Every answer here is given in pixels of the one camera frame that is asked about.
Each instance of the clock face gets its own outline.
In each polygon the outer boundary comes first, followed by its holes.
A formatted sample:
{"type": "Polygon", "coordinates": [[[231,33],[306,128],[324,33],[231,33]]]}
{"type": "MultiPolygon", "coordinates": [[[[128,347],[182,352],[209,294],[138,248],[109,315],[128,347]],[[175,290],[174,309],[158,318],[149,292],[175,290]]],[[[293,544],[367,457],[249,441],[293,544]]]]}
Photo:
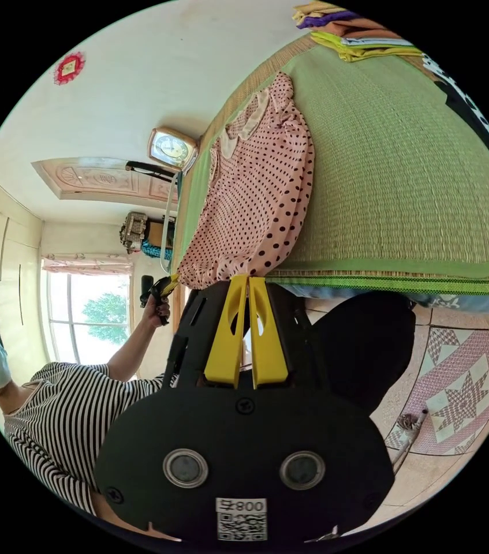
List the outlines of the clock face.
{"type": "Polygon", "coordinates": [[[188,157],[188,147],[180,138],[164,134],[156,140],[155,146],[174,162],[182,163],[188,157]]]}

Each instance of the window frame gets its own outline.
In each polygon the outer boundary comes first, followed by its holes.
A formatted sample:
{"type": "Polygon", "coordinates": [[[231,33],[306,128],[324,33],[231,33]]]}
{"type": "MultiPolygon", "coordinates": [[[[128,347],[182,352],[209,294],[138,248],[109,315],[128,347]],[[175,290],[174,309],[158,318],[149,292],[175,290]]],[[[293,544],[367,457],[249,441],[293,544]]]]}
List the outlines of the window frame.
{"type": "Polygon", "coordinates": [[[69,326],[69,333],[71,336],[71,345],[73,347],[73,355],[75,357],[76,363],[80,365],[81,360],[79,356],[79,350],[77,348],[77,339],[75,336],[75,326],[76,325],[85,325],[87,327],[105,327],[110,325],[112,327],[126,327],[129,331],[129,335],[132,332],[131,318],[131,301],[130,295],[132,291],[132,278],[129,276],[128,290],[127,290],[127,322],[126,323],[75,323],[73,321],[73,308],[71,304],[71,277],[72,274],[67,274],[67,314],[68,321],[63,321],[59,319],[54,319],[52,317],[52,295],[51,295],[51,276],[54,275],[49,271],[46,271],[46,304],[47,304],[47,319],[48,319],[48,328],[50,329],[51,336],[51,346],[54,350],[54,357],[56,360],[59,360],[57,341],[55,339],[54,327],[52,323],[59,323],[69,326]]]}

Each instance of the label sticker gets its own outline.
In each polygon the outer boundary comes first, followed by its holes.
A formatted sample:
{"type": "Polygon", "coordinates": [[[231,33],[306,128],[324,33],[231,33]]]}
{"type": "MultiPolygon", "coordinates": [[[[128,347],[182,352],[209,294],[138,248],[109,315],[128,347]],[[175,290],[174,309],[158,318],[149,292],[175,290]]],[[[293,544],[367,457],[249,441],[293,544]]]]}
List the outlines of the label sticker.
{"type": "Polygon", "coordinates": [[[267,541],[265,498],[216,498],[215,511],[220,541],[267,541]]]}

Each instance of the curtain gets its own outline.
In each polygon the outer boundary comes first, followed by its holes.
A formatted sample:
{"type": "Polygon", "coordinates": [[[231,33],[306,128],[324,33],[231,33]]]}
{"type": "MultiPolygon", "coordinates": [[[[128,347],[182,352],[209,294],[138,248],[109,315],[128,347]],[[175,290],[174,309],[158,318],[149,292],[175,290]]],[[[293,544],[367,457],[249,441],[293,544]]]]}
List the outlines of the curtain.
{"type": "Polygon", "coordinates": [[[132,275],[133,262],[123,254],[46,254],[42,269],[74,275],[132,275]]]}

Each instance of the pink polka dot garment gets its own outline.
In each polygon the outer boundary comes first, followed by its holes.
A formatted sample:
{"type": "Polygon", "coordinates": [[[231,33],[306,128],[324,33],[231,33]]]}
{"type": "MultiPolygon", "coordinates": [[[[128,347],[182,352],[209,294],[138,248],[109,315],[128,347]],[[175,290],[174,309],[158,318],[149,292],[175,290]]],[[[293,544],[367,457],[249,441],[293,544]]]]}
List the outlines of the pink polka dot garment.
{"type": "Polygon", "coordinates": [[[179,281],[205,289],[265,276],[290,254],[312,192],[314,149],[292,81],[279,73],[211,148],[210,185],[179,281]]]}

